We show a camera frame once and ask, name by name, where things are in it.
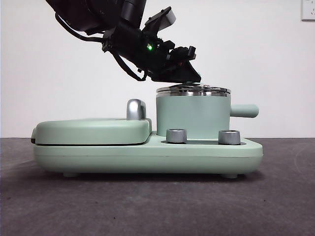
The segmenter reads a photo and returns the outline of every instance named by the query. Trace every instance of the silver knob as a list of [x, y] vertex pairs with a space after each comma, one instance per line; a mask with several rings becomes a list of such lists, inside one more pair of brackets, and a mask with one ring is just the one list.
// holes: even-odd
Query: silver knob
[[240, 131], [238, 130], [221, 130], [219, 131], [219, 144], [238, 145], [241, 144]]
[[141, 120], [146, 118], [146, 104], [140, 99], [130, 99], [127, 103], [127, 120]]
[[187, 131], [185, 129], [168, 129], [166, 141], [172, 144], [185, 144], [187, 142]]

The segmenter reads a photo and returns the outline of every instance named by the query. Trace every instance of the mint green base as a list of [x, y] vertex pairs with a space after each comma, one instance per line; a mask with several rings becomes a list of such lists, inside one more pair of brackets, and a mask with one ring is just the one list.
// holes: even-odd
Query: mint green base
[[39, 146], [37, 163], [48, 171], [66, 173], [205, 173], [246, 174], [257, 169], [262, 145], [182, 145], [161, 143], [153, 132], [146, 143], [133, 146]]

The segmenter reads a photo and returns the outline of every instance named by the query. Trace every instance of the black cable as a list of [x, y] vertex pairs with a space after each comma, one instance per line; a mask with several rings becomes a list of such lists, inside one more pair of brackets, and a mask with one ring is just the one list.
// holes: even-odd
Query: black cable
[[[106, 39], [100, 38], [100, 37], [85, 37], [83, 35], [80, 35], [79, 33], [75, 32], [63, 19], [56, 13], [55, 14], [56, 20], [59, 22], [59, 24], [69, 33], [71, 33], [73, 36], [77, 37], [78, 39], [81, 39], [83, 41], [88, 42], [99, 42], [99, 43], [105, 43]], [[137, 76], [123, 61], [123, 59], [116, 53], [115, 51], [110, 51], [110, 53], [114, 56], [116, 62], [118, 65], [132, 78], [136, 79], [137, 81], [145, 81], [147, 77], [147, 72], [144, 72], [143, 78], [140, 78]]]
[[71, 33], [73, 36], [88, 42], [98, 42], [98, 43], [105, 43], [106, 39], [100, 38], [100, 37], [85, 37], [83, 35], [80, 35], [79, 33], [75, 32], [66, 22], [63, 21], [63, 19], [56, 13], [55, 14], [56, 20], [59, 22], [59, 24], [69, 33]]
[[143, 78], [140, 78], [139, 76], [137, 76], [128, 66], [127, 64], [123, 61], [123, 59], [118, 55], [118, 53], [110, 51], [110, 53], [113, 55], [113, 57], [115, 58], [116, 62], [118, 63], [118, 65], [132, 78], [134, 78], [137, 81], [145, 81], [146, 77], [147, 77], [147, 73], [144, 72]]

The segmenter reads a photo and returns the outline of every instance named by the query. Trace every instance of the mint green pot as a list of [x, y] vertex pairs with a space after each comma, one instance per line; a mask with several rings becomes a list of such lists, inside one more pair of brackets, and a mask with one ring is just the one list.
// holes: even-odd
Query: mint green pot
[[186, 129], [189, 139], [216, 139], [229, 130], [230, 117], [253, 118], [256, 105], [231, 106], [230, 90], [207, 86], [160, 88], [157, 90], [157, 135], [167, 129]]

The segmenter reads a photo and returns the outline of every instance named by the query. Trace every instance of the electrical outlet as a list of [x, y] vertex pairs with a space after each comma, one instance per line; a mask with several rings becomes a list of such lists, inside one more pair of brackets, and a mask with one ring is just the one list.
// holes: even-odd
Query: electrical outlet
[[302, 0], [302, 21], [315, 21], [315, 0]]

